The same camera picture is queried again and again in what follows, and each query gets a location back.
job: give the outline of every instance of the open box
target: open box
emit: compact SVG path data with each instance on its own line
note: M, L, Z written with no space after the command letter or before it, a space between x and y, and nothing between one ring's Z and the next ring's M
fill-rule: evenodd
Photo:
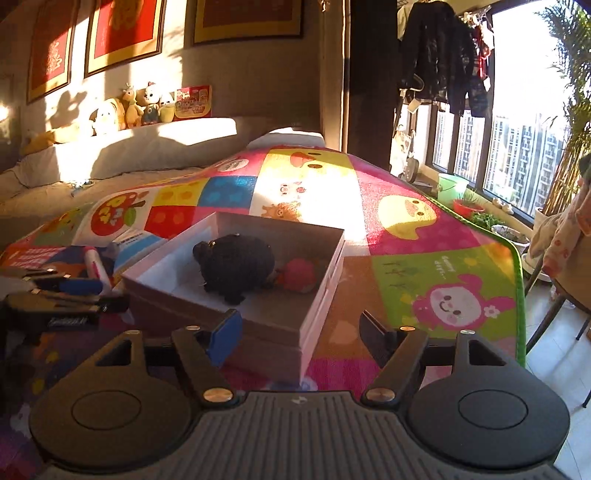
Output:
M229 233L256 236L285 264L306 258L322 265L309 293L281 287L246 292L238 306L207 293L193 246ZM228 364L274 381L299 383L316 347L343 267L343 230L235 213L213 213L147 255L123 273L136 325L150 335L167 335L187 325L213 329L223 312L240 311L242 340Z

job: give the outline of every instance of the sky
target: sky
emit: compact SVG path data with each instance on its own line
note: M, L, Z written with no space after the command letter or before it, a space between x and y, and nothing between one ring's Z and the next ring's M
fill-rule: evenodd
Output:
M551 68L557 60L556 40L536 15L554 3L538 0L493 16L495 33L494 114L533 124L559 116L554 129L565 126L565 81Z

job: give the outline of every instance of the black gripper pad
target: black gripper pad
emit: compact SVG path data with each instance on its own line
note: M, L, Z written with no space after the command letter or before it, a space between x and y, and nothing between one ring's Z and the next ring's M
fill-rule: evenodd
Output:
M356 403L349 392L252 392L244 403L201 416L174 453L144 468L66 472L40 480L567 480L542 464L475 472L431 456L398 417Z

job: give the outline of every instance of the red flower pot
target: red flower pot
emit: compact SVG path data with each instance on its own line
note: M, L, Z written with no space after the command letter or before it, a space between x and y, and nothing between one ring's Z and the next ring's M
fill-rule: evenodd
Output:
M453 211L464 218L470 219L473 213L484 212L484 208L473 203L466 205L461 199L455 199L453 201Z

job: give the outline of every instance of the tile floor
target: tile floor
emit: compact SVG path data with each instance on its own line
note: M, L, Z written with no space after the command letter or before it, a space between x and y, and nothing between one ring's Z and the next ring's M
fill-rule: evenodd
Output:
M550 307L550 288L538 282L526 298L527 338ZM591 404L582 408L591 390L591 340L577 341L586 315L563 306L552 325L527 355L527 368L559 394L570 412L570 432L556 467L573 480L591 480Z

